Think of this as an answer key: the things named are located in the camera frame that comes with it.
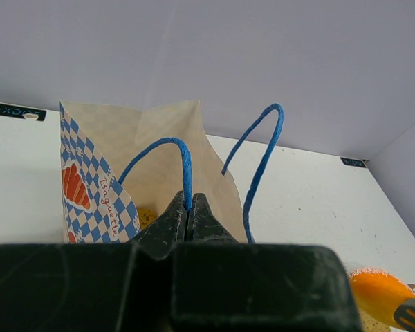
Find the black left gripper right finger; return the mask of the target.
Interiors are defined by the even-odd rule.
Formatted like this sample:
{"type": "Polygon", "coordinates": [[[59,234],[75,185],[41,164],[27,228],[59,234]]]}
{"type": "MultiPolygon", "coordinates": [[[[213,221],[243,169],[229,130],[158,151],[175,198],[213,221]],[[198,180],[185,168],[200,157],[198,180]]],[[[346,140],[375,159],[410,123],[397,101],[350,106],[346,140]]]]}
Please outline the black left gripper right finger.
{"type": "Polygon", "coordinates": [[[196,194],[172,249],[175,331],[360,331],[344,267],[324,246],[236,242],[196,194]]]}

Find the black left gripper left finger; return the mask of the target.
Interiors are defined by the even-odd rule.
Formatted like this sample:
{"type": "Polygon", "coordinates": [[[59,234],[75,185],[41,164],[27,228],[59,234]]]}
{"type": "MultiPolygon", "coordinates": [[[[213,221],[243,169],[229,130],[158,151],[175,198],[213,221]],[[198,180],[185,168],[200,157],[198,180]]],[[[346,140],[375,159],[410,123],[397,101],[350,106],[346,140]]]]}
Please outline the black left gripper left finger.
{"type": "Polygon", "coordinates": [[[0,244],[0,331],[171,331],[183,193],[126,243],[0,244]]]}

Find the small thin toast slice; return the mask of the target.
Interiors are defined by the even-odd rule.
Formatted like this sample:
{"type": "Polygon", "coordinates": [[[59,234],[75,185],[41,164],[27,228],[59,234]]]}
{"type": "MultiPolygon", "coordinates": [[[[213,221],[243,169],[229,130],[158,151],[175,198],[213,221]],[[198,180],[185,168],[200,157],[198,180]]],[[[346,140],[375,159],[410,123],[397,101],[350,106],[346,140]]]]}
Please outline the small thin toast slice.
{"type": "Polygon", "coordinates": [[[141,230],[147,228],[158,218],[157,212],[148,207],[138,207],[137,212],[141,230]]]}

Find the paper bread bag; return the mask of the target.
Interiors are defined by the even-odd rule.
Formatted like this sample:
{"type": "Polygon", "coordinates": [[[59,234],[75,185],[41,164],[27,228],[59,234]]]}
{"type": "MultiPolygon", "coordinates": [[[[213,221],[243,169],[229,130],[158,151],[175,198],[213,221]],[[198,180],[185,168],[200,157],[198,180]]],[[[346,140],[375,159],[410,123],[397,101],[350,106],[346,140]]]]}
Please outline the paper bread bag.
{"type": "Polygon", "coordinates": [[[60,160],[64,239],[68,243],[121,243],[160,216],[177,192],[190,208],[197,193],[221,225],[251,243],[249,212],[261,177],[281,135],[284,110],[252,178],[245,199],[203,127],[200,103],[183,101],[146,111],[103,104],[60,102],[60,160]]]}

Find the heart toast slice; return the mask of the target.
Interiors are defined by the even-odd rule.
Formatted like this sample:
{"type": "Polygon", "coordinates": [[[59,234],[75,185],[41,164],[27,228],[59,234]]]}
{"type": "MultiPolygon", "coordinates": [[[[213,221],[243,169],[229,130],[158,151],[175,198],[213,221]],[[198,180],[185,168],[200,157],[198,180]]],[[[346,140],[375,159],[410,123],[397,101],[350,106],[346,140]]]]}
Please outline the heart toast slice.
{"type": "Polygon", "coordinates": [[[363,332],[391,332],[391,328],[389,326],[379,322],[363,310],[359,310],[359,314],[363,332]]]}

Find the orange oval bread roll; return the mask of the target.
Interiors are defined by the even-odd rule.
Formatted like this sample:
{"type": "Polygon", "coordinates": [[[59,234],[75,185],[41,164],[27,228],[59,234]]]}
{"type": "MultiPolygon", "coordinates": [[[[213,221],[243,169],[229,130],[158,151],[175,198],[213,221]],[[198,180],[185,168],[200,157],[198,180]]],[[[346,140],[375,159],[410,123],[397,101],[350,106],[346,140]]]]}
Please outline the orange oval bread roll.
{"type": "Polygon", "coordinates": [[[403,302],[415,299],[407,284],[381,269],[355,269],[349,273],[349,283],[358,307],[388,326],[397,327],[396,309],[403,302]]]}

